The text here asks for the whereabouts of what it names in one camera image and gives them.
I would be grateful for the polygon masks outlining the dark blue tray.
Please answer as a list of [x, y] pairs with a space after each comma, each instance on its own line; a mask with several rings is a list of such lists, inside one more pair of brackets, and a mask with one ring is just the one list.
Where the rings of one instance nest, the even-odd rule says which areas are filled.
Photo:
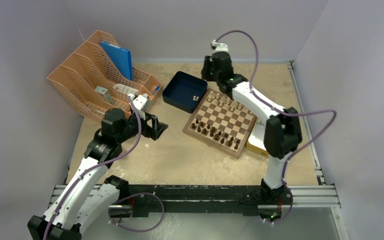
[[208, 89], [208, 83], [198, 77], [178, 71], [162, 92], [163, 101], [192, 114]]

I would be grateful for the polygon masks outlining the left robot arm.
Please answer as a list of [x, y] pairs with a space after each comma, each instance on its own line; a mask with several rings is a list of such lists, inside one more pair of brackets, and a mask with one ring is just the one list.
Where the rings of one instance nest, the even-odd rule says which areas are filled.
[[105, 112], [101, 127], [88, 144], [76, 174], [57, 200], [41, 216], [34, 215], [27, 227], [34, 240], [80, 240], [89, 226], [111, 204], [122, 205], [132, 197], [128, 181], [111, 175], [95, 194], [98, 180], [113, 162], [125, 157], [122, 143], [133, 137], [157, 140], [168, 128], [155, 115], [131, 109], [130, 117], [119, 108]]

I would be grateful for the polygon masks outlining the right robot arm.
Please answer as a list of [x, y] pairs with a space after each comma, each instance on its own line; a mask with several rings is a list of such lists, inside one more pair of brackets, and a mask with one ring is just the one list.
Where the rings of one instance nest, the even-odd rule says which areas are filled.
[[265, 122], [263, 145], [268, 153], [268, 165], [261, 180], [260, 196], [264, 202], [274, 203], [285, 187], [287, 160], [303, 140], [297, 110], [270, 103], [252, 86], [250, 80], [234, 72], [231, 56], [226, 51], [205, 56], [201, 77], [208, 82], [216, 82], [223, 94]]

